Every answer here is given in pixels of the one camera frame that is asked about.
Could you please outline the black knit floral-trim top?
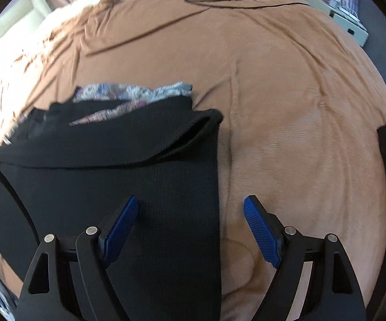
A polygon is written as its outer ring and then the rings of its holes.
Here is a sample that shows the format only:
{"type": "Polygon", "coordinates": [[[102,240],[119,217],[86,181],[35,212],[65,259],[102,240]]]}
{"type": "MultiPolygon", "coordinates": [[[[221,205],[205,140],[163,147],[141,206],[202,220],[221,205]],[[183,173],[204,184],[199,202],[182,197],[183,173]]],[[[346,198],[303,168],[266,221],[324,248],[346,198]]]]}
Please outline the black knit floral-trim top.
{"type": "Polygon", "coordinates": [[[78,235],[136,197],[139,213],[109,279],[132,320],[218,320],[217,137],[223,116],[176,96],[99,123],[78,104],[26,122],[0,146],[0,169],[38,233],[78,235]]]}

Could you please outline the orange bed blanket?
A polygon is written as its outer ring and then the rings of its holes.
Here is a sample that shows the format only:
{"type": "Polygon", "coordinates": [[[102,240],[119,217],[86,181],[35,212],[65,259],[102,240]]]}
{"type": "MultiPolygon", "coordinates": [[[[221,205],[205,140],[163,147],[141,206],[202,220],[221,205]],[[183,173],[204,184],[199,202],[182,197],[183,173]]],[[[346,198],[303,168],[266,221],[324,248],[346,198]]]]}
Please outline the orange bed blanket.
{"type": "MultiPolygon", "coordinates": [[[[81,106],[70,125],[176,96],[216,109],[218,320],[254,320],[276,273],[244,217],[250,195],[305,236],[336,235],[366,320],[386,319],[386,85],[347,31],[305,0],[100,0],[47,17],[0,37],[0,146],[26,122],[50,129],[54,105],[81,106]]],[[[0,320],[16,320],[49,234],[0,169],[0,320]]]]}

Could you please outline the white bedside nightstand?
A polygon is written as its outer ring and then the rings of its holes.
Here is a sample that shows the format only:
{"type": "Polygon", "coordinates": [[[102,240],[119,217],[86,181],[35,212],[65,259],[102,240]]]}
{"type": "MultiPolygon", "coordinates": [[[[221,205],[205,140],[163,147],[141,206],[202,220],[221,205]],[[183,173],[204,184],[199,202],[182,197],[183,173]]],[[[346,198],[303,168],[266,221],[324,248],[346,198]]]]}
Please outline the white bedside nightstand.
{"type": "Polygon", "coordinates": [[[368,31],[361,22],[350,17],[343,12],[339,7],[334,8],[325,3],[323,0],[305,0],[308,4],[320,10],[325,15],[333,19],[343,30],[347,31],[353,39],[364,47],[368,40],[368,31]]]}

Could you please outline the cream upholstered headboard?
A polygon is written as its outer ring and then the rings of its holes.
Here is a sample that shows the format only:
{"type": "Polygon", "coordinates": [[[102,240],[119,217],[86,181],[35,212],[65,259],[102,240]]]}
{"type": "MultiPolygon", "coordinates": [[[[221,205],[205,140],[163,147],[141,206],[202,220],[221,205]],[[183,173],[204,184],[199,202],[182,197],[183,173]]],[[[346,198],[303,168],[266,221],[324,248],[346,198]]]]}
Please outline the cream upholstered headboard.
{"type": "Polygon", "coordinates": [[[46,0],[12,0],[0,14],[0,37],[23,17],[32,17],[35,25],[40,25],[50,13],[46,0]]]}

